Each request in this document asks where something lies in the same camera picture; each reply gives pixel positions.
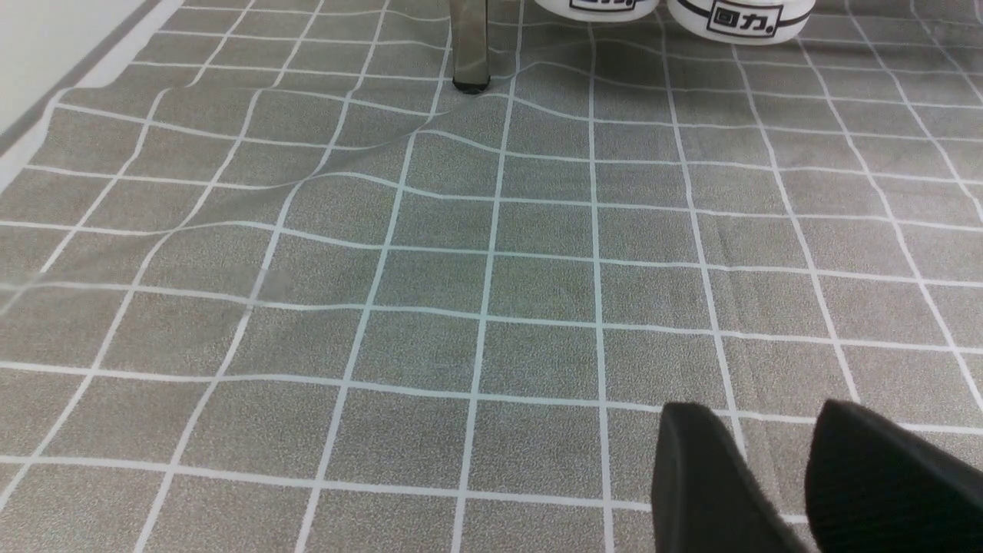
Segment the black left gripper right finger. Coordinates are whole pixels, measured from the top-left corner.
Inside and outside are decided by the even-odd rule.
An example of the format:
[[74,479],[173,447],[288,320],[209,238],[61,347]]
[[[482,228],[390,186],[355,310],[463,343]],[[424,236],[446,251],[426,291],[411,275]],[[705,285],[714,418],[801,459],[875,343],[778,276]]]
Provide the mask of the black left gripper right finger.
[[805,503],[822,552],[982,549],[979,469],[855,402],[822,405]]

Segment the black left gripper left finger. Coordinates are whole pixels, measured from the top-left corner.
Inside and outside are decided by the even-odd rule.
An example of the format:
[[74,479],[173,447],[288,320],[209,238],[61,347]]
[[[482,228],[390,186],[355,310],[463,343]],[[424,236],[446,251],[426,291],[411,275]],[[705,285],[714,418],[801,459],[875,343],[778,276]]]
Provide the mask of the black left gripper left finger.
[[657,552],[806,552],[717,414],[670,402],[660,414],[650,510]]

